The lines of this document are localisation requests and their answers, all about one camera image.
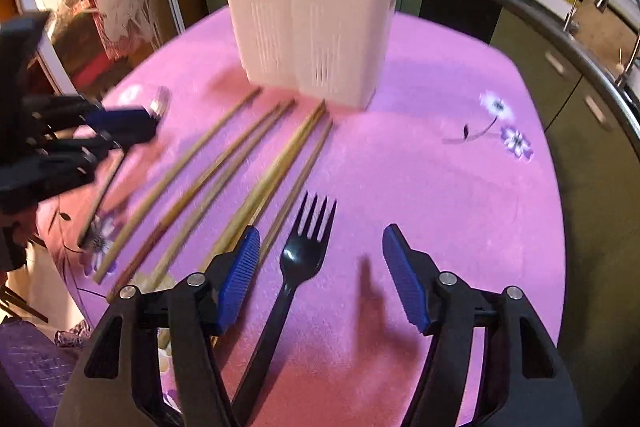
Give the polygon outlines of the white plastic utensil holder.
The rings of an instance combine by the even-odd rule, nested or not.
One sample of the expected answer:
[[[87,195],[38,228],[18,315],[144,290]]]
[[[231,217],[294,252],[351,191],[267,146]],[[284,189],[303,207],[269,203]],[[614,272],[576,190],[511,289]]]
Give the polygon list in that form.
[[[228,0],[247,79],[364,109],[378,85],[396,0]]]

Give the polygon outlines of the pink floral tablecloth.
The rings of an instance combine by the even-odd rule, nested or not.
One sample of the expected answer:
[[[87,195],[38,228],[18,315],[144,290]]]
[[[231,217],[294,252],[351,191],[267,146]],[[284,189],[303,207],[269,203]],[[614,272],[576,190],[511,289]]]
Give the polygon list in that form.
[[[146,104],[158,86],[172,93],[156,142],[132,151],[102,211],[117,234],[146,194],[201,136],[252,90],[240,65],[228,9],[192,26],[119,83],[104,105]],[[460,139],[491,123],[487,95],[512,117],[487,134]],[[171,208],[228,143],[288,92],[264,89],[198,152],[158,199],[102,284],[93,274],[103,255],[76,246],[84,214],[103,183],[40,206],[38,231],[78,308],[93,324],[103,296]],[[177,282],[203,262],[224,227],[296,128],[318,105],[303,98],[240,167],[186,242],[170,274]],[[296,291],[252,426],[399,426],[422,371],[428,337],[407,321],[382,254],[386,225],[440,269],[474,287],[520,286],[554,341],[564,300],[565,247],[558,184],[536,109],[520,74],[484,42],[409,15],[396,14],[385,67],[367,110],[331,106],[334,127],[304,185],[309,200],[337,201],[326,260]],[[525,136],[533,153],[516,157],[501,128]],[[300,200],[260,270],[236,329],[219,340],[230,395],[264,328],[282,284],[280,251]]]

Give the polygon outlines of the wooden cutting board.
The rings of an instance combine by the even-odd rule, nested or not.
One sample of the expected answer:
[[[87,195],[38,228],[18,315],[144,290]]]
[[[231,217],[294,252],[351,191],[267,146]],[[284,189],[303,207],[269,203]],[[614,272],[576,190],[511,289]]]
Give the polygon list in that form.
[[[594,0],[578,4],[573,22],[578,25],[574,37],[607,69],[617,74],[629,60],[637,34],[612,10],[601,13]]]

